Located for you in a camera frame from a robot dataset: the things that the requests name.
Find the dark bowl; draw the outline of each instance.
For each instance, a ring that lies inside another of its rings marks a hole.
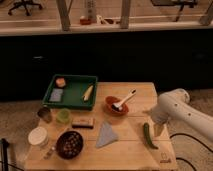
[[[114,116],[123,116],[123,115],[126,115],[129,112],[129,108],[125,103],[122,104],[122,110],[121,111],[115,110],[112,107],[113,103],[116,103],[116,102],[119,102],[119,101],[121,101],[121,100],[117,97],[114,97],[114,96],[107,96],[106,99],[105,99],[107,109]]]
[[[63,133],[56,143],[57,154],[64,159],[76,157],[83,148],[83,138],[76,131]]]

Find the green tray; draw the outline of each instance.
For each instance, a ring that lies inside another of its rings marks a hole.
[[[49,101],[52,90],[57,88],[55,80],[59,77],[63,77],[66,81],[66,86],[63,88],[63,94],[60,102]],[[53,76],[50,85],[43,98],[43,105],[50,108],[70,108],[70,109],[85,109],[92,110],[97,90],[96,76],[86,75],[61,75],[56,74]],[[87,88],[93,85],[93,91],[88,101],[84,102],[82,96]]]

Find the white cup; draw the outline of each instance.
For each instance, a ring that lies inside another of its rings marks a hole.
[[[43,127],[33,129],[28,135],[28,141],[31,145],[44,147],[48,140],[47,130]]]

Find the green cucumber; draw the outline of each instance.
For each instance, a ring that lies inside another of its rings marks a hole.
[[[149,147],[152,149],[158,149],[158,147],[152,143],[150,132],[149,132],[149,124],[147,122],[143,124],[143,133],[144,133],[144,138],[147,144],[149,145]]]

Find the cable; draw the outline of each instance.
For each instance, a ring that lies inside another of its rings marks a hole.
[[[11,167],[13,167],[13,168],[15,168],[15,169],[18,169],[18,170],[21,170],[21,171],[24,171],[23,169],[21,169],[21,168],[19,168],[19,167],[16,167],[15,165],[12,165],[12,164],[9,164],[9,163],[8,163],[8,166],[11,166]]]
[[[192,167],[192,169],[194,171],[197,171],[197,169],[193,166],[193,164],[191,164],[188,160],[181,158],[181,157],[176,157],[176,160],[182,160],[182,161],[186,162],[188,165],[190,165]]]
[[[176,133],[176,134],[171,135],[170,138],[172,139],[173,137],[178,136],[178,135],[187,136],[187,137],[190,137],[190,138],[196,140],[196,141],[199,142],[202,146],[204,146],[206,149],[208,149],[211,153],[213,153],[213,150],[212,150],[210,147],[208,147],[206,144],[204,144],[204,143],[203,143],[202,141],[200,141],[199,139],[193,137],[192,135],[189,135],[189,134],[186,134],[186,133]]]

